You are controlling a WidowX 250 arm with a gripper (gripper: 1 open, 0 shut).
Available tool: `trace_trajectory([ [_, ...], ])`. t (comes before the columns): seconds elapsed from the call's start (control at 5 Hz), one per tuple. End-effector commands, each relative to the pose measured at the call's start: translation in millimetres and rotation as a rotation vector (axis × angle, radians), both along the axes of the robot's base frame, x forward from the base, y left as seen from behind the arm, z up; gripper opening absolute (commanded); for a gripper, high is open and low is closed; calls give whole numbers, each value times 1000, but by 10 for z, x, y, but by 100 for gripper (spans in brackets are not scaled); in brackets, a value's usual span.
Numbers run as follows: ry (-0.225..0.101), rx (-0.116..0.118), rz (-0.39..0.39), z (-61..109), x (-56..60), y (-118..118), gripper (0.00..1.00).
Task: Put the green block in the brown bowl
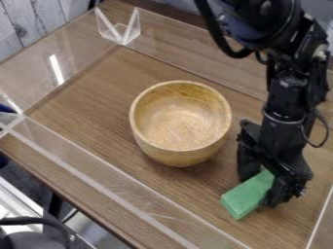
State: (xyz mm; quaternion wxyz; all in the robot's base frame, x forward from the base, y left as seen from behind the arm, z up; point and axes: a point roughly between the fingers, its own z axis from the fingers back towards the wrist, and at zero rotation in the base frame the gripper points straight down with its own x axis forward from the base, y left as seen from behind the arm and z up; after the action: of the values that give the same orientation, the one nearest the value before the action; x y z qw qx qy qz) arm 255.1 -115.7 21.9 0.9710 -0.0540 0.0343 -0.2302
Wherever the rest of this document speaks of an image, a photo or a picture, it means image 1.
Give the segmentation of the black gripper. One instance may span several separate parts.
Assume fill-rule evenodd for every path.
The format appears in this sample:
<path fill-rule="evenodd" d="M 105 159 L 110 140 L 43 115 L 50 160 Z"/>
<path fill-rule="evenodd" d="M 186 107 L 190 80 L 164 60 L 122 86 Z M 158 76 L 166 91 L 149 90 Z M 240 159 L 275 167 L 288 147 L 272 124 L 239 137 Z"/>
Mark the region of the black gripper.
<path fill-rule="evenodd" d="M 304 157 L 313 128 L 313 113 L 288 116 L 263 109 L 263 123 L 249 120 L 240 123 L 237 135 L 237 171 L 245 182 L 264 167 L 275 176 L 261 206 L 276 208 L 305 193 L 313 179 L 312 169 Z"/>

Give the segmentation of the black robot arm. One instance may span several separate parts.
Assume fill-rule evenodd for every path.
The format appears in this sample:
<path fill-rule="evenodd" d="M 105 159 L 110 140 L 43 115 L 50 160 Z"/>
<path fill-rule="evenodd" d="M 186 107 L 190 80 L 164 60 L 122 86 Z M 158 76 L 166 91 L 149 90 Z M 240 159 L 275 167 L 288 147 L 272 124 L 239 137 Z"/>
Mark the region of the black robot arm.
<path fill-rule="evenodd" d="M 322 146 L 309 136 L 324 119 L 317 106 L 331 91 L 328 35 L 301 0 L 217 0 L 220 15 L 209 0 L 194 2 L 224 53 L 233 58 L 255 55 L 267 66 L 263 122 L 241 122 L 237 163 L 244 181 L 263 168 L 273 174 L 263 199 L 273 208 L 303 196 L 313 178 L 304 148 Z"/>

